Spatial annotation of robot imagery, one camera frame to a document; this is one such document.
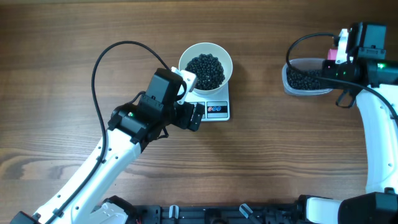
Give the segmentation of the pink scoop blue handle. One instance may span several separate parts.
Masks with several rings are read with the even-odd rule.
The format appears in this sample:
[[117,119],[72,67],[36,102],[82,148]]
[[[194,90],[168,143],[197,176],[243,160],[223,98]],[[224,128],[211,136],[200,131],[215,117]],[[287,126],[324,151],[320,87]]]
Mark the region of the pink scoop blue handle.
[[329,49],[327,59],[328,60],[336,60],[338,50],[337,49]]

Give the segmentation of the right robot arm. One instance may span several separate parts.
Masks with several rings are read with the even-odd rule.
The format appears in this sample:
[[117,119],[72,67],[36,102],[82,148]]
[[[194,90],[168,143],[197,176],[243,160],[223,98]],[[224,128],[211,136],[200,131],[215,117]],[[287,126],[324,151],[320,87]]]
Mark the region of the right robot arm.
[[359,109],[368,158],[366,193],[342,201],[304,196],[308,223],[397,223],[397,62],[386,60],[386,26],[357,22],[339,35],[338,48],[316,77],[340,89]]

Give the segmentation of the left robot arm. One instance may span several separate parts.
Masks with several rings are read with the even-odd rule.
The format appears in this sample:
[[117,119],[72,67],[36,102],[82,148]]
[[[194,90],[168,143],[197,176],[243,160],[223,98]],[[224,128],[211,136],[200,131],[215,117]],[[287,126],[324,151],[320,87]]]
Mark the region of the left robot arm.
[[98,202],[116,177],[146,146],[166,138],[165,127],[197,131],[203,105],[187,102],[197,76],[186,70],[158,69],[148,89],[112,113],[104,137],[71,179],[33,215],[19,212],[12,223],[128,223],[137,218],[135,208],[119,197]]

